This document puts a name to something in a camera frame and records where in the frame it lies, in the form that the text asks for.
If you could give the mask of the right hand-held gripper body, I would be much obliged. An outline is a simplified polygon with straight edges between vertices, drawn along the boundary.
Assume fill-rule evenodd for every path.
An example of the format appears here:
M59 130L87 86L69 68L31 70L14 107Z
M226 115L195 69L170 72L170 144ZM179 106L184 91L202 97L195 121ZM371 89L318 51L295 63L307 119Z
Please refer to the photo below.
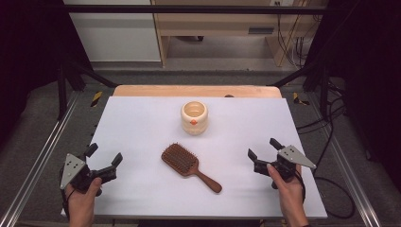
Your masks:
M306 166L315 169L317 166L313 164L301 151L294 146L273 145L277 149L277 159L273 162L259 160L256 155L253 156L253 171L262 175L269 176L267 164L273 166L280 174L283 180L289 180L294 177L297 169L296 166Z

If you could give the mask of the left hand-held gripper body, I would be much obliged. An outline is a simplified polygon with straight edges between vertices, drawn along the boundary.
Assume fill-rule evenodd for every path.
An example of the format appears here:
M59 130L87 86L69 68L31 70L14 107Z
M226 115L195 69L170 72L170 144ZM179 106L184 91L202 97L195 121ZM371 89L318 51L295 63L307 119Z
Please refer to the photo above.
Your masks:
M116 159L113 159L110 166L100 170L91 170L84 158L79 158L70 153L66 155L64 166L61 169L61 190L70 184L79 192L86 192L95 178L100 178L102 183L115 180Z

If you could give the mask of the brown wooden hairbrush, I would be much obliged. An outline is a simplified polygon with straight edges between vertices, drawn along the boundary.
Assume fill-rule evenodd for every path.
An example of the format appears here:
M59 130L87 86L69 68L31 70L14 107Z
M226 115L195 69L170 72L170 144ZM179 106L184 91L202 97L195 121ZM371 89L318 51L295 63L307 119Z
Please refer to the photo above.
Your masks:
M220 183L206 176L199 170L199 159L195 154L178 143L169 145L161 155L162 160L183 177L195 175L213 192L220 193Z

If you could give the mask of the cream ceramic cup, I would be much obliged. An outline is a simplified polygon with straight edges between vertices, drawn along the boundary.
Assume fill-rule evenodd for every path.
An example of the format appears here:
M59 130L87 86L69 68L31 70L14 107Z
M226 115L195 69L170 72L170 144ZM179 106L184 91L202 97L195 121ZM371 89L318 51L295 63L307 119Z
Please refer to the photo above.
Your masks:
M208 127L209 112L200 101L189 101L181 109L182 129L190 135L200 135Z

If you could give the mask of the person's left hand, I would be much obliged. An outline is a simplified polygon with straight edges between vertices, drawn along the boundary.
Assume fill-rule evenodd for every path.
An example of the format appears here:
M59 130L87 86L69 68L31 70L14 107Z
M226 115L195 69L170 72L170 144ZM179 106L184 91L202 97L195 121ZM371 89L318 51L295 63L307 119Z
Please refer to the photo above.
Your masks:
M95 178L86 192L79 192L70 183L66 186L65 194L67 196L68 207L70 210L78 210L79 208L92 209L95 204L97 192L101 189L102 180Z

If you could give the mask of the person's right hand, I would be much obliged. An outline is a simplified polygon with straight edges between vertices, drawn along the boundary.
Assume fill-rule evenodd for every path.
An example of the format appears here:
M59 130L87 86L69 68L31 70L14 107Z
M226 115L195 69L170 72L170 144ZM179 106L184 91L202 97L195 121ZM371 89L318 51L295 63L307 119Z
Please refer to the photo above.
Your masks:
M281 206L286 208L302 207L304 203L303 188L299 181L291 180L287 183L272 165L267 164L267 169L278 188Z

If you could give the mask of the wooden table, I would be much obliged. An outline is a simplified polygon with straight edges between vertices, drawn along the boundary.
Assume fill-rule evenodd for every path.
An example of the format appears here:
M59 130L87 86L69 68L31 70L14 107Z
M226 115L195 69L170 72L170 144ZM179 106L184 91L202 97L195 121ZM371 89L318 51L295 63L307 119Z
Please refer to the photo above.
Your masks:
M113 96L207 96L281 98L274 86L254 85L119 85Z

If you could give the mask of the black curtain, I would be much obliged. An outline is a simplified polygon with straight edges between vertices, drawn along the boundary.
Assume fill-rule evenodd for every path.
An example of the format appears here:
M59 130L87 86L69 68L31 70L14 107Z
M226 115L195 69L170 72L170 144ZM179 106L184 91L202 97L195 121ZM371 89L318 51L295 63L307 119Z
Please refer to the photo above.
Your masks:
M27 95L57 79L61 60L46 39L56 36L61 51L89 69L70 14L45 10L63 0L0 0L0 145L10 136L26 107Z
M328 0L309 51L345 81L345 101L371 154L401 190L401 0Z

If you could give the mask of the white cabinet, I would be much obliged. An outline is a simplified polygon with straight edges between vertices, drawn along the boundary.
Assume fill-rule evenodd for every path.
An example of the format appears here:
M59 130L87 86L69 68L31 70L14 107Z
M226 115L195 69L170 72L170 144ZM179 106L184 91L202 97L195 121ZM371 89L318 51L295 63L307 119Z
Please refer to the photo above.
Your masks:
M91 62L160 61L151 13L71 13Z

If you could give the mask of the office chair base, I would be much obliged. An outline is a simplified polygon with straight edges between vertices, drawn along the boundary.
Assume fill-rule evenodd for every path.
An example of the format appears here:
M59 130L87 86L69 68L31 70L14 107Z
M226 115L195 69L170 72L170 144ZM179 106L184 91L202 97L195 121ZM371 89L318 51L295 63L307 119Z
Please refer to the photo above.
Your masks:
M187 43L196 43L196 42L202 42L203 41L203 36L174 36L175 39L182 41L182 42L187 42Z

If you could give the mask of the beige wooden desk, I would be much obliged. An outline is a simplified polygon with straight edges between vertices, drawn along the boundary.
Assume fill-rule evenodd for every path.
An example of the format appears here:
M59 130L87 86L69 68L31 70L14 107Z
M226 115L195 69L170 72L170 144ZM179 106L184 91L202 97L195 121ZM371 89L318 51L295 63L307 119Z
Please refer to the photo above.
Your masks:
M325 7L328 0L150 0L153 6ZM173 36L260 36L278 67L288 61L295 38L312 38L319 15L156 13L161 39Z

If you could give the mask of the aluminium floor rail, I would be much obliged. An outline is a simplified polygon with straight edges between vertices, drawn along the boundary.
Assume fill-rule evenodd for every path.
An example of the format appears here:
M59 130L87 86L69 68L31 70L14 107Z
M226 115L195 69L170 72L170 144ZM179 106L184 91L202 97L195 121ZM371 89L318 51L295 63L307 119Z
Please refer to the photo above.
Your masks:
M345 157L345 152L340 146L338 139L332 136L330 139L330 146L332 153L335 157L342 178L344 179L351 197L353 198L357 210L366 227L382 227L381 222L371 205L362 185L360 184L355 171L352 169L350 163Z
M61 135L77 106L78 99L80 98L80 92L73 92L67 102L67 109L65 114L60 120L55 124L52 132L48 136L41 152L36 158L33 167L27 174L22 186L20 187L17 195L12 201L11 205L5 212L5 214L0 218L0 227L14 227L18 218L20 217L26 203L35 188L37 182L39 181L44 168L53 153L56 145L58 144Z

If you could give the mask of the black diagonal frame strut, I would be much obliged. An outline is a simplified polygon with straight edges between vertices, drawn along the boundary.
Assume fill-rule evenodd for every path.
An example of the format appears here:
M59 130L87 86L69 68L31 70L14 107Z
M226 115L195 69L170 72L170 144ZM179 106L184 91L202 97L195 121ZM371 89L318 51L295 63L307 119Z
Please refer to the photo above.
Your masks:
M305 91L313 92L317 87L320 87L320 114L324 119L327 119L329 75L323 62L312 61L307 66L304 66L303 68L297 70L289 76L280 79L277 82L274 82L272 86L280 88L301 76L305 76L305 81L303 85Z
M109 88L116 88L117 83L103 78L94 70L80 65L75 61L67 61L61 64L57 71L57 83L59 93L59 116L58 119L64 118L67 112L67 97L66 97L66 82L69 82L74 91L82 91L86 83L82 79L82 75L89 76L90 78L106 85Z

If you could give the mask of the black horizontal frame bar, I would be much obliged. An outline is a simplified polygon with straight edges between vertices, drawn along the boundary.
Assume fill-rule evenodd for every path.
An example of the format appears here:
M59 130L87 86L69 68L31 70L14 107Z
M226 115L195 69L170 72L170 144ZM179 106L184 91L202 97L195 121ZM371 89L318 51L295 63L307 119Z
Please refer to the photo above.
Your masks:
M216 14L325 14L327 8L315 7L241 7L182 5L65 5L68 12L82 13L216 13Z

